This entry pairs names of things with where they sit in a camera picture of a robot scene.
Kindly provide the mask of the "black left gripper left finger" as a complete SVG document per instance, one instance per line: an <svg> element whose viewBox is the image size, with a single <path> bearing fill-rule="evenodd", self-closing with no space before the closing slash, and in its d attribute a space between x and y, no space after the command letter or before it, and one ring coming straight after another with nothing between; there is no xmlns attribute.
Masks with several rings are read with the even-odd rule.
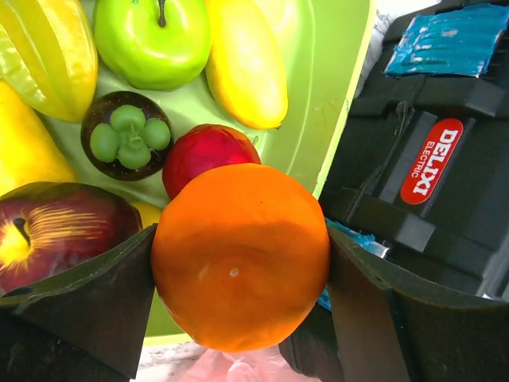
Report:
<svg viewBox="0 0 509 382"><path fill-rule="evenodd" d="M1 296L3 381L129 381L153 301L150 226L116 248Z"/></svg>

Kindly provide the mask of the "orange fake tangerine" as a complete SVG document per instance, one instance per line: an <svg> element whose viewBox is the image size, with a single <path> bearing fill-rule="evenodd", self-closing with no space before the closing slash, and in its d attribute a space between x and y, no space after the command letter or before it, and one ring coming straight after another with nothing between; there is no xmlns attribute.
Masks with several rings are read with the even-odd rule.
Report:
<svg viewBox="0 0 509 382"><path fill-rule="evenodd" d="M317 199L270 166L202 173L161 214L151 267L172 319L229 353L285 340L328 278L330 240Z"/></svg>

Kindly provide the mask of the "yellow fake fruit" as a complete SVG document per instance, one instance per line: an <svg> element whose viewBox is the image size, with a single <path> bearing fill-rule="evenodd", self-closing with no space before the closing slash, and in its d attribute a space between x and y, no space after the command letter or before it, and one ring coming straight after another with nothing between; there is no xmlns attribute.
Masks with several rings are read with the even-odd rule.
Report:
<svg viewBox="0 0 509 382"><path fill-rule="evenodd" d="M157 206L144 201L132 201L131 205L138 210L143 228L159 222L162 210Z"/></svg>

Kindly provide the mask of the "red yellow fake apple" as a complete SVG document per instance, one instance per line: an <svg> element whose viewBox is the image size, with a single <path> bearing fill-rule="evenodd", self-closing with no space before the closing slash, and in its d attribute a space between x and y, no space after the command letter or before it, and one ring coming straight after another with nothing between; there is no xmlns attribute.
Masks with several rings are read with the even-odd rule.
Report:
<svg viewBox="0 0 509 382"><path fill-rule="evenodd" d="M170 150L162 170L169 199L195 177L220 166L254 163L261 159L250 139L232 127L204 123L182 135Z"/></svg>

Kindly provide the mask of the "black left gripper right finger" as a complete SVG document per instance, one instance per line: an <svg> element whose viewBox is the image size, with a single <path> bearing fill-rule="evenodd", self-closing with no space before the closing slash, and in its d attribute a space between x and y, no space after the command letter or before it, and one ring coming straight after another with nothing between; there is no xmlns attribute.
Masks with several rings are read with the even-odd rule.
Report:
<svg viewBox="0 0 509 382"><path fill-rule="evenodd" d="M347 381L506 381L508 304L422 279L335 228L328 282Z"/></svg>

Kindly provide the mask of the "dark red striped fake apple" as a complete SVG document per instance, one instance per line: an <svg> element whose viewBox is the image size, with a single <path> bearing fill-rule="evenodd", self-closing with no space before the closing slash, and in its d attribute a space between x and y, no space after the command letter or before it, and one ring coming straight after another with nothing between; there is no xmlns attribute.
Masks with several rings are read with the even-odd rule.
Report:
<svg viewBox="0 0 509 382"><path fill-rule="evenodd" d="M47 279L142 230L138 210L93 185L39 181L1 197L1 290Z"/></svg>

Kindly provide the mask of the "pink plastic bag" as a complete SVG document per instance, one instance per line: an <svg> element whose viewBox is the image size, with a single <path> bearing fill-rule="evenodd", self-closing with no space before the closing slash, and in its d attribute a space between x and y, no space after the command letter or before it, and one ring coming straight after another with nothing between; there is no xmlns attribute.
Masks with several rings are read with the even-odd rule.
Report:
<svg viewBox="0 0 509 382"><path fill-rule="evenodd" d="M316 382L292 370L277 346L243 353L206 350L181 377L185 382Z"/></svg>

